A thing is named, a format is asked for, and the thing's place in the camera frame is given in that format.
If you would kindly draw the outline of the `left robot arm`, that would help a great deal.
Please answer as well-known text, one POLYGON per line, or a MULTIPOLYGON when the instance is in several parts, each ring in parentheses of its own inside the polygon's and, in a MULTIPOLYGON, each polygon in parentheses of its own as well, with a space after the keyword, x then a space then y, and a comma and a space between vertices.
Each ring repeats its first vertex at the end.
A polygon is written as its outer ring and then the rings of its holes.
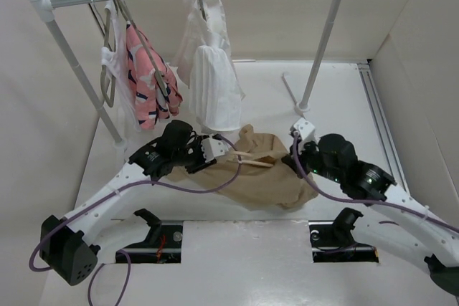
POLYGON ((175 167, 189 174, 215 165, 218 160, 258 165, 255 155, 236 148, 220 134, 199 135, 181 120, 172 120, 163 133, 140 147, 119 172, 85 204, 62 218, 49 216, 41 225, 40 242, 29 267, 37 271, 34 258, 75 286, 90 276, 102 257, 114 257, 124 247, 140 242, 152 246, 160 236, 161 220, 146 209, 128 219, 112 220, 141 195, 141 186, 164 186, 163 177, 175 167))

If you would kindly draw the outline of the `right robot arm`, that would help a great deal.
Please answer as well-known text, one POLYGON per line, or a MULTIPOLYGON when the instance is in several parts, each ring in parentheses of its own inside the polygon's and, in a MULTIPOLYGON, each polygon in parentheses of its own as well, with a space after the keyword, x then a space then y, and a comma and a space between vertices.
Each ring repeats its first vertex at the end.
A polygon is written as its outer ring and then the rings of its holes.
POLYGON ((299 177, 318 190, 308 174, 340 185, 346 197, 319 194, 348 204, 336 217, 331 235, 339 244, 376 246, 418 267, 442 290, 458 295, 458 228, 412 198, 380 167, 358 159, 342 135, 305 141, 294 131, 283 158, 299 177))

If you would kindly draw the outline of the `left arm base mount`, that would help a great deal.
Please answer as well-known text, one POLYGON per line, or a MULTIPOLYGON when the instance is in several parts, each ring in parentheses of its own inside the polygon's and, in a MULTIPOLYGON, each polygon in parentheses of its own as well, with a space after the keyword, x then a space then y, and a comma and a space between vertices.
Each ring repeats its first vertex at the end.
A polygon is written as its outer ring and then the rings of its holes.
POLYGON ((162 221, 146 209, 139 209, 134 215, 143 219, 149 230, 143 241, 123 249, 131 263, 180 264, 184 222, 162 221))

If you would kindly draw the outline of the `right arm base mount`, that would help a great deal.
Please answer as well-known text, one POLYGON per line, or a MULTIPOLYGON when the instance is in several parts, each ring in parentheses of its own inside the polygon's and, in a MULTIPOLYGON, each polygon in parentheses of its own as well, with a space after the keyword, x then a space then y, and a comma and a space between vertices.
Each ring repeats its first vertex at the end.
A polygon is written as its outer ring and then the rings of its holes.
POLYGON ((345 208, 333 221, 308 222, 314 263, 379 263, 377 249, 354 240, 351 231, 363 214, 345 208))

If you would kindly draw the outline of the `beige wooden hanger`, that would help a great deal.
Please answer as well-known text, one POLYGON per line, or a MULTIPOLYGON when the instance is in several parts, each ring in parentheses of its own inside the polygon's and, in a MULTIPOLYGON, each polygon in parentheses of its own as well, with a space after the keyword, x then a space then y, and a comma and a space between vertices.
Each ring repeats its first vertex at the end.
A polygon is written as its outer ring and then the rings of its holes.
POLYGON ((259 158, 253 158, 250 153, 236 151, 235 153, 233 153, 233 155, 236 157, 238 163, 240 164, 258 166, 263 168, 271 168, 274 166, 273 163, 261 161, 259 158))

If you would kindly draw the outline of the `beige t shirt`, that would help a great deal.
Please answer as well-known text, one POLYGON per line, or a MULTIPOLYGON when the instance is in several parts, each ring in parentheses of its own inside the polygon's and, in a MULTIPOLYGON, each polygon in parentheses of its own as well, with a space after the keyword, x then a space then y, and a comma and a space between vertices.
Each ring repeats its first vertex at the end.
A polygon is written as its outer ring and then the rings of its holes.
MULTIPOLYGON (((288 151, 276 135, 256 133, 252 125, 248 124, 240 130, 235 147, 236 151, 250 153, 253 158, 273 163, 274 166, 263 168, 242 164, 239 176, 219 194, 250 210, 266 209, 269 206, 297 209, 318 196, 318 192, 309 183, 297 177, 281 161, 288 151)), ((184 168, 176 167, 168 179, 173 182, 189 179, 203 189, 211 189, 234 177, 238 166, 235 156, 220 158, 213 166, 191 175, 184 168)))

